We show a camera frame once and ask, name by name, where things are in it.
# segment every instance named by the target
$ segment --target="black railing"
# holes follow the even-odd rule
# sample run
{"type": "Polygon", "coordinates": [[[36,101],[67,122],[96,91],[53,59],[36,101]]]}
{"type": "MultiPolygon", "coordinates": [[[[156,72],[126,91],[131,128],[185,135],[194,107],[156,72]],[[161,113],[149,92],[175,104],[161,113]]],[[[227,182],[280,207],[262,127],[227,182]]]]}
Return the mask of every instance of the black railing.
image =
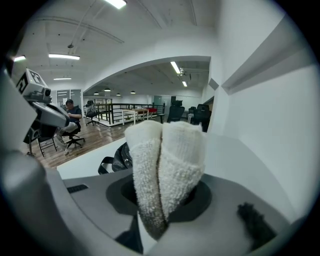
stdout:
{"type": "MultiPolygon", "coordinates": [[[[127,103],[119,103],[119,104],[96,104],[95,111],[97,113],[96,118],[98,120],[104,120],[112,124],[121,124],[122,121],[122,110],[131,110],[131,109],[146,109],[153,108],[156,109],[156,114],[165,113],[166,105],[154,105],[154,104],[127,104],[127,103]]],[[[142,117],[143,112],[139,111],[138,116],[142,117]]],[[[123,113],[123,118],[125,120],[129,120],[134,116],[132,113],[123,113]]]]}

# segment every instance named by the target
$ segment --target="man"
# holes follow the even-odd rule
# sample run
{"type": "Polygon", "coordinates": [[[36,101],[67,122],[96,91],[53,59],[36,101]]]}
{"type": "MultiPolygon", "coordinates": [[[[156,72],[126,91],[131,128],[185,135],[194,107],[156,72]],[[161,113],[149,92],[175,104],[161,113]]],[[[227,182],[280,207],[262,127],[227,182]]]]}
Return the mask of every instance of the man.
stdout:
{"type": "Polygon", "coordinates": [[[64,151],[64,155],[66,156],[69,154],[69,151],[67,148],[68,145],[64,142],[62,138],[62,134],[64,132],[71,133],[74,130],[80,128],[79,119],[82,118],[82,113],[80,108],[74,107],[74,101],[72,99],[68,99],[65,105],[67,108],[66,112],[70,117],[70,123],[68,126],[61,128],[60,132],[55,137],[55,141],[62,148],[62,150],[64,151]]]}

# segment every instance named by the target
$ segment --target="table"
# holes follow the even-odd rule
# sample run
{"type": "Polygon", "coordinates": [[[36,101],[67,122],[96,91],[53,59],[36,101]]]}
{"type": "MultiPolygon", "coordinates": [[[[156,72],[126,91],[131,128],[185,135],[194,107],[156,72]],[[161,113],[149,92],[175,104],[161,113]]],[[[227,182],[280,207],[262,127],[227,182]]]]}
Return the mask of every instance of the table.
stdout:
{"type": "Polygon", "coordinates": [[[191,118],[194,118],[194,117],[195,117],[195,114],[193,114],[193,113],[188,114],[188,123],[189,124],[191,123],[191,118]]]}
{"type": "Polygon", "coordinates": [[[133,124],[136,124],[136,120],[138,121],[138,113],[142,112],[143,113],[143,120],[145,120],[145,112],[146,113],[146,119],[149,120],[149,109],[147,108],[134,108],[134,109],[122,109],[122,125],[125,125],[125,117],[124,117],[124,112],[131,112],[133,113],[133,124]]]}

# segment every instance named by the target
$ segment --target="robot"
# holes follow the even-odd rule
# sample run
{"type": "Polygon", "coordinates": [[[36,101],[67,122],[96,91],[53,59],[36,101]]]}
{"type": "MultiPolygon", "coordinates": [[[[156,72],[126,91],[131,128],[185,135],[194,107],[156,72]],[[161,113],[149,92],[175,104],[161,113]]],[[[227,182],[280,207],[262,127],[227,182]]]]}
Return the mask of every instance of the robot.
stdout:
{"type": "MultiPolygon", "coordinates": [[[[68,125],[67,113],[50,103],[51,90],[38,73],[27,69],[16,86],[6,72],[2,74],[6,82],[2,86],[10,88],[5,99],[27,102],[24,111],[31,125],[25,140],[54,137],[68,125]]],[[[146,253],[138,227],[132,169],[102,175],[97,170],[97,176],[62,180],[58,171],[5,146],[0,162],[3,196],[16,220],[45,250],[68,256],[146,253]]],[[[167,231],[148,255],[273,255],[301,224],[290,225],[245,187],[208,174],[169,220],[167,231]],[[253,252],[255,241],[248,233],[252,226],[246,229],[237,214],[244,202],[249,204],[241,208],[242,218],[250,219],[243,209],[254,205],[263,214],[254,213],[255,221],[265,220],[271,234],[271,240],[253,252]]]]}

